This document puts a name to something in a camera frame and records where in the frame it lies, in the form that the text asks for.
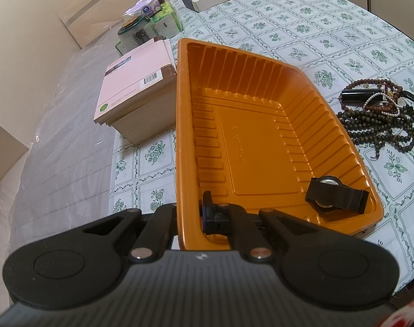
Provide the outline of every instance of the green floral pattern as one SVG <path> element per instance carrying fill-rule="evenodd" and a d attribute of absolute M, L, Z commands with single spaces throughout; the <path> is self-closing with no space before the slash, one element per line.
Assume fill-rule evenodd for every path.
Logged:
<path fill-rule="evenodd" d="M 202 30 L 197 29 L 195 32 L 193 32 L 193 36 L 195 38 L 198 38 L 201 34 L 204 34 Z"/>
<path fill-rule="evenodd" d="M 347 0 L 337 0 L 337 3 L 343 6 L 346 6 L 348 4 Z"/>
<path fill-rule="evenodd" d="M 352 59 L 349 59 L 349 61 L 345 65 L 348 66 L 350 70 L 355 71 L 357 74 L 362 75 L 361 69 L 363 68 L 363 65 L 361 65 L 359 61 L 354 61 Z"/>
<path fill-rule="evenodd" d="M 349 40 L 352 40 L 353 42 L 356 42 L 357 39 L 359 39 L 359 37 L 357 37 L 354 34 L 351 34 L 349 32 L 345 33 L 345 37 L 348 38 Z"/>
<path fill-rule="evenodd" d="M 298 27 L 296 27 L 296 31 L 299 33 L 308 33 L 310 31 L 310 27 L 300 24 Z"/>
<path fill-rule="evenodd" d="M 249 44 L 249 43 L 243 43 L 239 47 L 239 49 L 246 50 L 246 51 L 252 51 L 252 48 L 254 48 L 254 45 L 253 44 Z"/>
<path fill-rule="evenodd" d="M 303 7 L 302 9 L 299 10 L 301 13 L 304 13 L 306 15 L 309 15 L 310 13 L 312 13 L 312 10 L 310 7 Z"/>
<path fill-rule="evenodd" d="M 292 57 L 292 59 L 297 59 L 298 61 L 301 61 L 304 56 L 307 56 L 302 50 L 298 50 L 297 48 L 292 48 L 293 52 L 291 52 L 289 55 Z"/>
<path fill-rule="evenodd" d="M 367 28 L 365 28 L 365 30 L 367 30 L 367 31 L 368 31 L 368 33 L 369 33 L 369 34 L 371 34 L 371 35 L 375 35 L 375 34 L 377 34 L 377 32 L 376 32 L 376 31 L 374 31 L 372 28 L 367 27 Z"/>
<path fill-rule="evenodd" d="M 324 40 L 320 40 L 319 42 L 320 42 L 320 43 L 322 43 L 322 44 L 323 44 L 323 46 L 324 46 L 326 49 L 328 49 L 328 48 L 334 48 L 334 45 L 333 45 L 333 44 L 331 44 L 329 40 L 324 39 Z"/>
<path fill-rule="evenodd" d="M 406 84 L 408 84 L 410 91 L 412 91 L 414 93 L 414 83 L 411 80 L 411 78 L 409 77 L 409 78 L 405 79 L 404 82 Z"/>
<path fill-rule="evenodd" d="M 269 38 L 271 38 L 271 41 L 273 41 L 273 42 L 277 42 L 277 41 L 281 40 L 281 38 L 278 36 L 278 33 L 271 34 L 269 36 Z"/>
<path fill-rule="evenodd" d="M 124 202 L 122 202 L 120 199 L 118 199 L 118 201 L 115 203 L 114 207 L 113 207 L 113 214 L 116 214 L 120 211 L 123 211 L 127 209 L 127 206 L 124 204 Z"/>
<path fill-rule="evenodd" d="M 258 23 L 254 23 L 254 25 L 252 26 L 255 29 L 263 29 L 266 26 L 265 23 L 263 22 L 258 22 Z"/>
<path fill-rule="evenodd" d="M 150 164 L 155 164 L 158 158 L 163 155 L 166 144 L 163 141 L 159 143 L 154 143 L 149 149 L 148 153 L 145 154 L 145 159 L 148 160 Z"/>
<path fill-rule="evenodd" d="M 407 170 L 402 164 L 398 156 L 395 156 L 392 151 L 387 150 L 390 162 L 386 162 L 384 168 L 387 169 L 387 174 L 395 178 L 398 182 L 402 182 L 402 174 Z"/>
<path fill-rule="evenodd" d="M 238 32 L 231 28 L 229 31 L 226 31 L 225 34 L 227 34 L 230 38 L 234 38 Z"/>
<path fill-rule="evenodd" d="M 162 188 L 159 190 L 153 190 L 151 192 L 152 203 L 150 207 L 153 212 L 156 211 L 159 206 L 163 205 L 161 200 L 163 198 L 164 191 L 165 191 L 164 188 Z"/>
<path fill-rule="evenodd" d="M 343 19 L 346 19 L 347 21 L 351 21 L 354 19 L 351 15 L 348 15 L 347 13 L 341 13 L 341 17 Z"/>
<path fill-rule="evenodd" d="M 410 48 L 414 49 L 414 41 L 412 41 L 411 39 L 407 38 L 407 39 L 406 39 L 406 44 L 407 44 Z"/>
<path fill-rule="evenodd" d="M 286 15 L 280 15 L 279 17 L 277 17 L 278 19 L 280 19 L 280 20 L 282 20 L 282 21 L 284 21 L 284 22 L 286 22 L 288 19 L 289 19 L 289 16 L 286 16 Z"/>
<path fill-rule="evenodd" d="M 119 173 L 122 171 L 125 171 L 127 169 L 127 162 L 125 161 L 125 157 L 122 157 L 119 162 L 116 163 L 116 174 L 115 174 L 115 180 L 118 179 Z"/>
<path fill-rule="evenodd" d="M 387 56 L 384 55 L 384 53 L 382 51 L 380 51 L 380 50 L 372 50 L 371 51 L 371 54 L 372 54 L 372 57 L 375 60 L 378 60 L 378 61 L 380 61 L 382 63 L 387 64 Z"/>
<path fill-rule="evenodd" d="M 315 73 L 314 82 L 317 85 L 321 85 L 322 87 L 332 88 L 333 87 L 334 77 L 331 72 L 326 70 L 318 71 Z"/>
<path fill-rule="evenodd" d="M 208 16 L 208 19 L 213 19 L 218 16 L 219 16 L 219 12 L 213 12 L 210 16 Z"/>
<path fill-rule="evenodd" d="M 384 28 L 384 29 L 386 29 L 386 30 L 388 30 L 388 31 L 391 30 L 391 29 L 393 29 L 393 27 L 390 24 L 386 23 L 386 22 L 383 22 L 381 24 L 381 27 Z"/>
<path fill-rule="evenodd" d="M 397 47 L 396 45 L 391 45 L 390 49 L 392 49 L 393 51 L 395 51 L 397 54 L 403 56 L 403 50 L 400 47 Z"/>

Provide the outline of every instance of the metal screw head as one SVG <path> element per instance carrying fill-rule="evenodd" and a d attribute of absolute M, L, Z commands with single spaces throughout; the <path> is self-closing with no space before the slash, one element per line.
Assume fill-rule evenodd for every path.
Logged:
<path fill-rule="evenodd" d="M 249 251 L 249 254 L 251 257 L 256 259 L 264 259 L 270 257 L 272 255 L 272 251 L 266 247 L 256 247 Z"/>
<path fill-rule="evenodd" d="M 137 259 L 145 259 L 152 256 L 152 251 L 146 247 L 138 247 L 131 251 L 131 255 Z"/>

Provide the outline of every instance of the beaded bracelet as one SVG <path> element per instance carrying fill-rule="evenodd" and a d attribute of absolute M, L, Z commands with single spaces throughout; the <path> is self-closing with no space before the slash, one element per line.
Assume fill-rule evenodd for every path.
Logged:
<path fill-rule="evenodd" d="M 341 102 L 343 112 L 337 114 L 352 142 L 356 145 L 373 144 L 376 159 L 379 158 L 380 149 L 384 148 L 386 143 L 392 144 L 401 153 L 411 151 L 414 147 L 414 109 L 412 106 L 400 107 L 397 104 L 403 90 L 402 86 L 387 79 L 365 79 L 351 82 L 346 89 L 369 84 L 378 85 L 382 91 L 369 97 L 361 111 L 350 110 Z M 379 95 L 383 97 L 383 104 L 369 106 L 369 102 Z M 400 131 L 394 134 L 392 128 L 398 128 Z M 407 136 L 400 135 L 403 130 Z"/>

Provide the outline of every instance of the barcode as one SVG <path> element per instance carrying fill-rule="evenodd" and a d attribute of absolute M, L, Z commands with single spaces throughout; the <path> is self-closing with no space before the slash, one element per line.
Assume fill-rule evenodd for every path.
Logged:
<path fill-rule="evenodd" d="M 143 79 L 143 84 L 144 85 L 149 84 L 151 81 L 155 80 L 156 78 L 157 78 L 157 72 L 145 77 Z"/>

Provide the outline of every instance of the green box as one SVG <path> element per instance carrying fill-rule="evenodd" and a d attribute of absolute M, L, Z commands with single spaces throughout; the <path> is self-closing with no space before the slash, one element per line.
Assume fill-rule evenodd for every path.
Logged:
<path fill-rule="evenodd" d="M 151 16 L 151 20 L 155 23 L 160 34 L 166 39 L 172 38 L 182 31 L 178 13 L 170 2 L 163 3 L 162 9 Z"/>

